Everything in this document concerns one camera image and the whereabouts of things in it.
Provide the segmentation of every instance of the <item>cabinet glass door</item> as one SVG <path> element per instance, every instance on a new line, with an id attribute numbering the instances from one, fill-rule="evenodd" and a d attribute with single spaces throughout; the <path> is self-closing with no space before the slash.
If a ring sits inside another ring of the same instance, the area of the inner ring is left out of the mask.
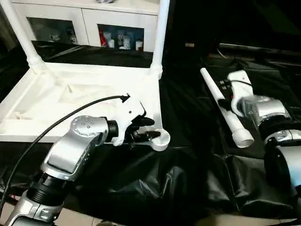
<path id="1" fill-rule="evenodd" d="M 143 51 L 143 28 L 97 25 L 101 47 Z"/>
<path id="2" fill-rule="evenodd" d="M 78 44 L 72 21 L 34 17 L 27 20 L 38 41 Z"/>

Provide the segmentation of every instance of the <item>glass door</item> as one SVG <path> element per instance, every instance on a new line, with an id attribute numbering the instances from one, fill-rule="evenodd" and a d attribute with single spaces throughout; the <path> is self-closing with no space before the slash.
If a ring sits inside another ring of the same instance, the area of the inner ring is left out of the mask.
<path id="1" fill-rule="evenodd" d="M 28 17 L 38 41 L 78 44 L 72 21 Z"/>
<path id="2" fill-rule="evenodd" d="M 97 24 L 101 47 L 143 51 L 144 29 Z"/>
<path id="3" fill-rule="evenodd" d="M 31 40 L 89 45 L 80 8 L 13 3 Z"/>

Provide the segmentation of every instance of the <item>white cabinet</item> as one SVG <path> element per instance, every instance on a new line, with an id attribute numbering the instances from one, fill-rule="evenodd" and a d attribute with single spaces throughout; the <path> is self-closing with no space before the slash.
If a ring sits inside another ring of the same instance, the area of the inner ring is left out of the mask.
<path id="1" fill-rule="evenodd" d="M 154 51 L 159 0 L 13 0 L 31 40 Z"/>
<path id="2" fill-rule="evenodd" d="M 99 33 L 102 31 L 115 40 L 116 48 L 119 47 L 118 36 L 124 35 L 130 38 L 131 49 L 141 40 L 144 51 L 154 51 L 157 16 L 93 9 L 83 9 L 83 15 L 91 46 L 101 46 Z"/>
<path id="3" fill-rule="evenodd" d="M 31 40 L 88 45 L 80 8 L 14 3 Z"/>

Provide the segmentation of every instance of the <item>black cloth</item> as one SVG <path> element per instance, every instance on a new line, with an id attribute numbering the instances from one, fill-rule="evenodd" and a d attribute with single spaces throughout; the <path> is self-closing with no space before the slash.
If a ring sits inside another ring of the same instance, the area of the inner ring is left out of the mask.
<path id="1" fill-rule="evenodd" d="M 90 46 L 35 42 L 46 62 L 149 67 L 152 54 Z M 257 95 L 280 98 L 300 118 L 300 93 L 294 70 L 228 59 L 198 65 L 166 62 L 160 84 L 164 128 L 169 147 L 155 152 L 147 146 L 99 147 L 67 198 L 65 207 L 124 225 L 192 225 L 211 213 L 261 218 L 292 218 L 294 198 L 270 186 L 265 178 L 263 143 L 251 122 L 243 124 L 255 138 L 246 149 L 235 147 L 201 75 L 205 65 L 214 79 L 246 70 Z M 21 48 L 0 60 L 3 99 L 28 66 Z M 27 143 L 0 143 L 0 184 Z M 52 144 L 37 144 L 13 180 L 20 195 L 38 172 Z"/>

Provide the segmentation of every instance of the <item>white tray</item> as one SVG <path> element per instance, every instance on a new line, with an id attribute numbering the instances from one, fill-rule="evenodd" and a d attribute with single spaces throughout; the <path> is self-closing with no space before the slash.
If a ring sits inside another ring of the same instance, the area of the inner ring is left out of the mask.
<path id="1" fill-rule="evenodd" d="M 51 72 L 24 75 L 0 104 L 0 141 L 31 142 L 66 114 L 93 100 L 126 95 L 138 98 L 146 117 L 162 128 L 158 78 L 149 68 L 46 63 Z M 42 142 L 55 142 L 79 115 L 105 116 L 113 120 L 121 100 L 95 104 L 51 130 Z"/>

